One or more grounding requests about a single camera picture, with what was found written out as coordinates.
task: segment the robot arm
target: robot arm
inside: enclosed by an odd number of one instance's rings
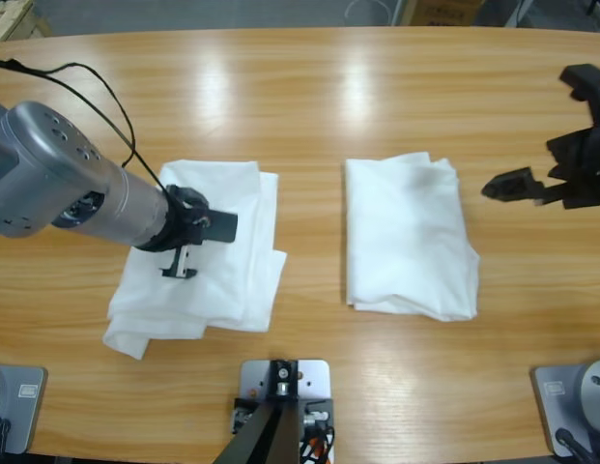
[[[192,188],[164,192],[130,174],[43,104],[0,105],[0,235],[28,237],[48,224],[165,251],[232,243],[237,216],[211,210]]]

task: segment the wood grain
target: wood grain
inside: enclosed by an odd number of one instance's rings
[[[600,208],[501,204],[495,174],[551,167],[545,141],[589,125],[563,67],[600,66],[600,34],[365,28],[123,34],[0,43],[0,58],[83,61],[111,83],[155,170],[258,160],[280,175],[276,248],[289,253],[269,333],[155,341],[142,362],[101,343],[128,250],[48,228],[0,238],[0,363],[49,371],[33,451],[211,462],[229,440],[240,364],[331,366],[341,463],[546,454],[529,370],[600,358]],[[114,119],[89,75],[65,72]],[[51,105],[119,162],[127,150],[65,91],[0,71],[0,102]],[[482,257],[466,323],[343,303],[345,158],[427,150],[458,169]],[[144,175],[133,164],[130,169]]]

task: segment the cardboard box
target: cardboard box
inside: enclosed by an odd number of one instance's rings
[[[408,0],[403,26],[470,26],[483,0]]]

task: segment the folded white towel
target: folded white towel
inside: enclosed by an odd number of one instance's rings
[[[456,170],[428,153],[347,159],[347,303],[357,310],[476,315],[479,256]]]
[[[174,251],[132,248],[108,310],[104,343],[141,359],[150,338],[201,338],[207,326],[266,332],[286,259],[273,249],[278,176],[257,162],[180,160],[165,164],[163,184],[192,187],[212,208],[238,215],[233,244],[192,246],[188,280],[163,277]]]

